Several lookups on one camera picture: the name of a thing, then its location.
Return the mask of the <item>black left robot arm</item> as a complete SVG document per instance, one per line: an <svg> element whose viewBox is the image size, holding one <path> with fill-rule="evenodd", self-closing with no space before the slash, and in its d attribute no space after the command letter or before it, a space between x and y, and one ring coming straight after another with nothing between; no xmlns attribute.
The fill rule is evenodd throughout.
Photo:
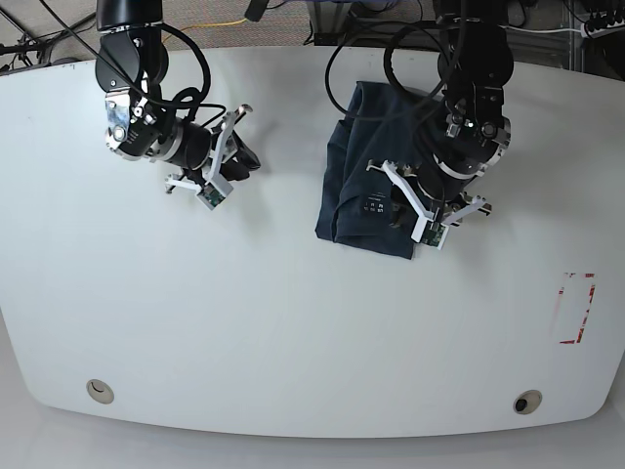
<svg viewBox="0 0 625 469"><path fill-rule="evenodd" d="M424 94L400 84L393 54L414 23L402 27L386 47L383 68L389 84L410 105L416 125L411 141L421 164L417 194L441 223L452 206L465 207L463 189L482 176L508 148L510 121L504 116L504 87L514 59L508 45L508 9L502 1L437 1L436 26L443 49L439 83Z"/></svg>

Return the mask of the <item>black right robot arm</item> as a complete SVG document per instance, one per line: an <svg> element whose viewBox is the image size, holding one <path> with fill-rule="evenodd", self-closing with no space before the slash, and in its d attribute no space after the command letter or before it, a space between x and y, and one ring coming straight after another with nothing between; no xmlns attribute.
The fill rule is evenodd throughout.
<svg viewBox="0 0 625 469"><path fill-rule="evenodd" d="M199 47L182 31L164 23L159 1L100 1L96 10L101 35L95 65L96 79L105 93L106 144L130 159L163 161L180 168L182 179L200 186L215 160L227 181L242 181L261 166L236 131L227 130L227 110L196 124L197 112L210 106L209 64ZM162 34L185 42L199 64L200 87L186 87L172 99L162 95L161 83L169 67Z"/></svg>

